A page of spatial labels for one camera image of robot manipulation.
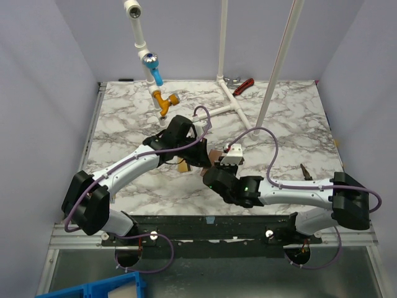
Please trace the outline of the pink leather card holder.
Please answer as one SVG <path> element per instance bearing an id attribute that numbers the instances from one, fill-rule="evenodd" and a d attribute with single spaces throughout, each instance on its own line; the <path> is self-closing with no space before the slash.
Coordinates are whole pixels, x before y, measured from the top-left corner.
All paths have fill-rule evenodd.
<path id="1" fill-rule="evenodd" d="M 211 162 L 211 165 L 207 168 L 202 168 L 200 175 L 201 177 L 204 176 L 204 174 L 212 167 L 215 165 L 216 162 L 219 161 L 219 158 L 222 156 L 223 152 L 220 150 L 216 150 L 216 149 L 211 149 L 209 154 L 208 154 L 208 158 Z"/>

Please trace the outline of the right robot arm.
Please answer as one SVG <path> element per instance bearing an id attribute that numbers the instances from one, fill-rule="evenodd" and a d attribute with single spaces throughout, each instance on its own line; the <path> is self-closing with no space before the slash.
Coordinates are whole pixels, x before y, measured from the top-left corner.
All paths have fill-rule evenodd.
<path id="1" fill-rule="evenodd" d="M 244 208 L 276 204 L 308 205 L 310 210 L 295 212 L 287 226 L 276 235 L 285 243 L 300 243 L 325 228 L 341 226 L 368 230 L 368 193 L 348 174 L 336 172 L 331 179 L 318 181 L 269 182 L 262 176 L 236 176 L 236 166 L 213 166 L 203 183 L 227 204 Z"/>

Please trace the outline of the gold credit card stack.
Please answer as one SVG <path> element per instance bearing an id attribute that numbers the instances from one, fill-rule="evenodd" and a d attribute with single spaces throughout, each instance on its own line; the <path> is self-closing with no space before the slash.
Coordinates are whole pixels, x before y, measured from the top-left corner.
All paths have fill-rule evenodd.
<path id="1" fill-rule="evenodd" d="M 191 165 L 189 165 L 186 161 L 181 161 L 178 165 L 177 165 L 177 170 L 180 173 L 187 173 L 192 171 Z"/>

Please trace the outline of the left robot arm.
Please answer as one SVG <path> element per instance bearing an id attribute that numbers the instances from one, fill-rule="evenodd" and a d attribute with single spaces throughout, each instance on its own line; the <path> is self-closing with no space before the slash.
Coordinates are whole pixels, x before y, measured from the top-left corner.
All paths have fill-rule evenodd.
<path id="1" fill-rule="evenodd" d="M 71 181 L 61 209 L 66 218 L 66 232 L 82 230 L 86 235 L 99 231 L 116 235 L 124 245 L 137 239 L 135 221 L 126 212 L 110 208 L 110 200 L 127 184 L 153 169 L 179 157 L 196 167 L 210 166 L 205 135 L 212 124 L 207 121 L 203 132 L 199 125 L 177 115 L 166 129 L 143 140 L 137 149 L 95 173 L 81 170 Z"/>

